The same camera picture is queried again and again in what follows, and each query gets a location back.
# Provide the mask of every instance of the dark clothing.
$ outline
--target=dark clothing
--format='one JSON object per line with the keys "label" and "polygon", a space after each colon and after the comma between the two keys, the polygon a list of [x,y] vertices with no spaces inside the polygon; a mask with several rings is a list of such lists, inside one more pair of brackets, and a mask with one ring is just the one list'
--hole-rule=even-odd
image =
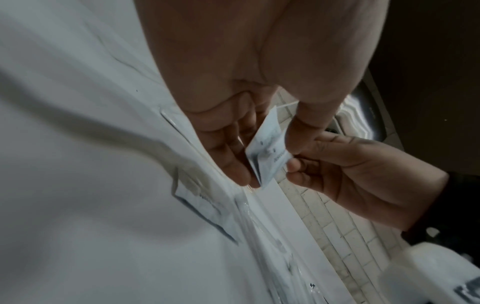
{"label": "dark clothing", "polygon": [[[480,177],[449,173],[448,183],[427,212],[401,236],[410,245],[431,242],[458,254],[468,254],[480,265]],[[427,228],[438,229],[435,237]]]}

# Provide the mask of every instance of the reflective surface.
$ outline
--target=reflective surface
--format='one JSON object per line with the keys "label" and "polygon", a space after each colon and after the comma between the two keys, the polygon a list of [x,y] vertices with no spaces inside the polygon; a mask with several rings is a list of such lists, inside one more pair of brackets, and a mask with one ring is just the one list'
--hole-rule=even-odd
{"label": "reflective surface", "polygon": [[345,135],[377,141],[387,137],[379,107],[364,82],[345,98],[335,118]]}

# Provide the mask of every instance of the human hand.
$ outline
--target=human hand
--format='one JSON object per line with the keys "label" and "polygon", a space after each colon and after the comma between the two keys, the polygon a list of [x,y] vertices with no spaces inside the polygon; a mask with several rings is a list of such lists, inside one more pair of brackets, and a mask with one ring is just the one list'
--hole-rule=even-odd
{"label": "human hand", "polygon": [[323,132],[287,163],[287,179],[364,218],[408,230],[449,175],[386,144]]}
{"label": "human hand", "polygon": [[278,86],[300,100],[286,134],[296,154],[360,81],[388,0],[135,4],[163,79],[205,149],[233,181],[259,186],[245,146]]}

